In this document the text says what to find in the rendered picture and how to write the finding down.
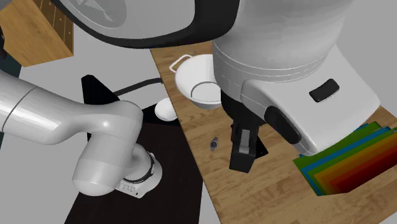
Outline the wooden table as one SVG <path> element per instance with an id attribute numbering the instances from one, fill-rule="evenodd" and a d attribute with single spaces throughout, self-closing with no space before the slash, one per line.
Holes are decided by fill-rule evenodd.
<path id="1" fill-rule="evenodd" d="M 319 197 L 293 162 L 296 150 L 268 125 L 259 132 L 268 154 L 249 173 L 230 170 L 231 119 L 221 108 L 200 109 L 183 97 L 169 70 L 184 54 L 210 52 L 206 42 L 151 54 L 221 224 L 379 224 L 397 214 L 397 166 L 349 193 Z"/>

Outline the black curved bar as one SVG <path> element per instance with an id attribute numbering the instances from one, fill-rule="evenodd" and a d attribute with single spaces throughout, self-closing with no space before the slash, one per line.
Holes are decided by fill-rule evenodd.
<path id="1" fill-rule="evenodd" d="M 139 88 L 143 88 L 146 87 L 148 85 L 152 85 L 152 84 L 156 84 L 156 83 L 163 83 L 161 78 L 152 78 L 152 79 L 148 79 L 148 80 L 144 80 L 141 81 L 139 83 L 133 84 L 131 86 L 125 87 L 123 89 L 117 90 L 115 92 L 113 92 L 115 95 L 120 96 L 123 94 L 127 94 L 131 91 L 137 90 Z"/>

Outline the black robot stand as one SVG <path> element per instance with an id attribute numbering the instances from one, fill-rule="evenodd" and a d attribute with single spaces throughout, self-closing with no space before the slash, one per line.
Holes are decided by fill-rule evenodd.
<path id="1" fill-rule="evenodd" d="M 80 193 L 64 224 L 199 224 L 203 180 L 179 121 L 158 119 L 154 106 L 143 113 L 137 142 L 160 162 L 159 185 L 140 199 Z"/>

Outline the white oval object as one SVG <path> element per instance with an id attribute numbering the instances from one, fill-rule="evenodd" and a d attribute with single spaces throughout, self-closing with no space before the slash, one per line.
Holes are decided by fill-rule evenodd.
<path id="1" fill-rule="evenodd" d="M 171 122 L 178 118 L 169 97 L 162 99 L 156 104 L 155 115 L 165 122 Z"/>

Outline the wooden cabinet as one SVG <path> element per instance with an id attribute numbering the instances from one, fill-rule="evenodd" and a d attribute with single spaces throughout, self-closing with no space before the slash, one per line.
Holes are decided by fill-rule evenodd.
<path id="1" fill-rule="evenodd" d="M 74 24 L 52 0 L 0 0 L 0 28 L 24 67 L 74 55 Z"/>

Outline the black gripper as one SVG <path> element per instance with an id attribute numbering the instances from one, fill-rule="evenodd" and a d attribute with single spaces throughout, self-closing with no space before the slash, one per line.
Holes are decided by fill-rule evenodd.
<path id="1" fill-rule="evenodd" d="M 258 129 L 266 121 L 249 110 L 243 103 L 221 91 L 221 105 L 225 113 L 234 121 L 231 125 L 232 151 L 229 169 L 248 173 L 256 159 Z"/>

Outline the rainbow coloured stack of sheets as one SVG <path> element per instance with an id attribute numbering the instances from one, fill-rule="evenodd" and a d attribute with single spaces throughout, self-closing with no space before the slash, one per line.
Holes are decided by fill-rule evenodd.
<path id="1" fill-rule="evenodd" d="M 366 123 L 336 145 L 293 162 L 316 195 L 348 193 L 397 165 L 397 127 Z"/>

